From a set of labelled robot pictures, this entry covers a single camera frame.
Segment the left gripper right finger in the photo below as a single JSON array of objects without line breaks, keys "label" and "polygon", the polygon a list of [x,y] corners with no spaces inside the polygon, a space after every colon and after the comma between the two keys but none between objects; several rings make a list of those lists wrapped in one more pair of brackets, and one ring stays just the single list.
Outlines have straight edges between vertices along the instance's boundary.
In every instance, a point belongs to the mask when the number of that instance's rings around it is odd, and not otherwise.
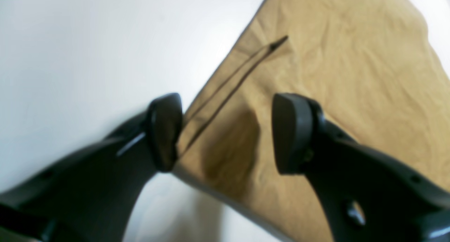
[{"label": "left gripper right finger", "polygon": [[334,241],[449,241],[449,193],[357,143],[315,100],[275,94],[271,124],[278,172],[307,178]]}]

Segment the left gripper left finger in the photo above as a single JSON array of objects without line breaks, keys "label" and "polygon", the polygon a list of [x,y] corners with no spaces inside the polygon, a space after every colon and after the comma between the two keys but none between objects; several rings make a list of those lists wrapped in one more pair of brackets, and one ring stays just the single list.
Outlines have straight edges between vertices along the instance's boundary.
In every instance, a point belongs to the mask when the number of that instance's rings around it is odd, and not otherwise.
[{"label": "left gripper left finger", "polygon": [[49,165],[0,196],[2,242],[121,242],[145,184],[171,172],[182,128],[178,93],[104,139]]}]

